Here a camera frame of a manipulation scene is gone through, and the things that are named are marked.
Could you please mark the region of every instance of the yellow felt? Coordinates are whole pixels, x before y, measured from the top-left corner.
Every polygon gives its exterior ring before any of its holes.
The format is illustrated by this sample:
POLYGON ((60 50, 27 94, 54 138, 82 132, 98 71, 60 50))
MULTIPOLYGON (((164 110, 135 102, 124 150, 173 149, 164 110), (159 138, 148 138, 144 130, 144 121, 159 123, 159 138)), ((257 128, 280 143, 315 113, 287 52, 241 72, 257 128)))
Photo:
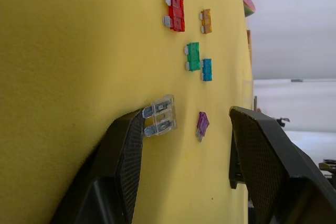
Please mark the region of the yellow felt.
POLYGON ((133 223, 247 223, 228 180, 231 105, 250 106, 242 0, 0 0, 0 223, 47 223, 111 122, 171 93, 178 129, 144 140, 133 223), (199 11, 211 9, 211 34, 199 11), (184 69, 199 41, 213 81, 184 69), (210 126, 195 137, 199 111, 210 126))

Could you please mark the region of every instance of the white wall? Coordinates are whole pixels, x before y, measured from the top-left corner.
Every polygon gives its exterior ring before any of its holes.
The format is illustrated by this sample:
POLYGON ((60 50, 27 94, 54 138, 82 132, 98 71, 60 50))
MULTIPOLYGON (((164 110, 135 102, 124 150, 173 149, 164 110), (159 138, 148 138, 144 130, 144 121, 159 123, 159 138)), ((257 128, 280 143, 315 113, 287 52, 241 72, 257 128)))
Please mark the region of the white wall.
POLYGON ((286 134, 318 166, 323 159, 336 159, 336 133, 333 132, 295 132, 286 134))
POLYGON ((255 81, 258 108, 289 118, 285 130, 336 132, 336 82, 255 81))
POLYGON ((335 0, 253 0, 255 79, 336 78, 335 0))

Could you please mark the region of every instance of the red fuse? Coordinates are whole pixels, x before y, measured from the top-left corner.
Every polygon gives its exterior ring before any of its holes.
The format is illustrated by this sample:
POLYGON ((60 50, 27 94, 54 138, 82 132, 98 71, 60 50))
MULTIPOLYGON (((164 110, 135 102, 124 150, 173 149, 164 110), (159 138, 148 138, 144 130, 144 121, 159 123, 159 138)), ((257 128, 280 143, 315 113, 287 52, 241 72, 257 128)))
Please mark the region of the red fuse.
POLYGON ((166 0, 166 3, 169 16, 163 16, 163 24, 174 31, 184 31, 183 0, 166 0))

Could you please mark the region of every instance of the purple fuse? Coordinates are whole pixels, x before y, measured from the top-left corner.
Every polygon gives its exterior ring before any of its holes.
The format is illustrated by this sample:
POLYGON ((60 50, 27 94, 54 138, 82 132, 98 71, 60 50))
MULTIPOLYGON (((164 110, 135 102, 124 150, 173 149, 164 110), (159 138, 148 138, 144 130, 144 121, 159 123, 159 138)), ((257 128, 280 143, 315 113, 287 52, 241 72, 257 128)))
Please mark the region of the purple fuse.
POLYGON ((202 141, 202 137, 205 136, 205 131, 209 126, 209 120, 206 117, 205 112, 200 112, 199 113, 199 118, 198 118, 198 123, 197 123, 197 133, 196 136, 199 137, 200 142, 202 141))

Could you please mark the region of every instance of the yellow cloth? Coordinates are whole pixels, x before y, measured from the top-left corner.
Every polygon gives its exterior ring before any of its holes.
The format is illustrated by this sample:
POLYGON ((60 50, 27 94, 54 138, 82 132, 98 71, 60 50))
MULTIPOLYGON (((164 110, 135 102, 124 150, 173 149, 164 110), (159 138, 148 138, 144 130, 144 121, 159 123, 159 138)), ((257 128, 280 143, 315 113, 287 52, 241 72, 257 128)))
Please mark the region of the yellow cloth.
POLYGON ((144 140, 133 223, 247 223, 246 187, 228 180, 228 110, 250 102, 242 0, 185 0, 185 33, 163 26, 164 0, 0 6, 0 223, 47 223, 111 122, 167 93, 178 129, 144 140), (191 41, 212 58, 212 82, 184 69, 191 41), (202 143, 199 111, 210 121, 202 143))

